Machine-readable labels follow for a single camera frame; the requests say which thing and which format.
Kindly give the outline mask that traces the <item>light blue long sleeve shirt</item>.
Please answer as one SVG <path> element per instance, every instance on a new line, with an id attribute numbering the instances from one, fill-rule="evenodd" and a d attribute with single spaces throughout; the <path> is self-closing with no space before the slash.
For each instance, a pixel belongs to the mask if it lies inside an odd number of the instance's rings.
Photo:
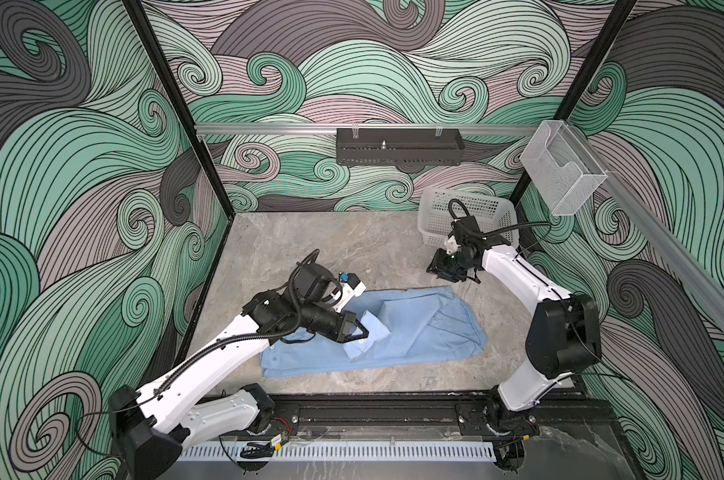
<path id="1" fill-rule="evenodd" d="M 451 287 L 368 291 L 349 302 L 369 336 L 345 344 L 323 336 L 277 343 L 261 354 L 266 378 L 348 372 L 470 359 L 487 336 L 472 308 Z"/>

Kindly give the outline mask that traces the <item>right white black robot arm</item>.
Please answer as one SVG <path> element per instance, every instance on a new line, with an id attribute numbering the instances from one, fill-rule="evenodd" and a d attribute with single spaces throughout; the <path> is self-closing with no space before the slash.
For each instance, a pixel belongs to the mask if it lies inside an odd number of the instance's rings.
<path id="1" fill-rule="evenodd" d="M 527 411 L 560 381 L 602 360 L 599 312 L 590 295 L 574 293 L 538 272 L 507 241 L 515 225 L 482 232 L 472 215 L 453 216 L 444 246 L 427 271 L 453 283 L 487 272 L 531 314 L 526 359 L 497 387 L 505 410 Z"/>

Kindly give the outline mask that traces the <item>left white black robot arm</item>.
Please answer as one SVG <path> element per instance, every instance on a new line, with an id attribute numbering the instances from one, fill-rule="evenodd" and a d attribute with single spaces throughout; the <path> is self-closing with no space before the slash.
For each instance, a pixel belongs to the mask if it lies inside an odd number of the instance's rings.
<path id="1" fill-rule="evenodd" d="M 274 403 L 258 384 L 210 402 L 204 396 L 249 359 L 303 329 L 338 344 L 369 331 L 347 304 L 365 284 L 333 275 L 313 260 L 297 265 L 285 285 L 257 293 L 213 340 L 139 388 L 114 392 L 107 415 L 119 458 L 133 479 L 157 479 L 189 448 L 230 431 L 268 430 Z"/>

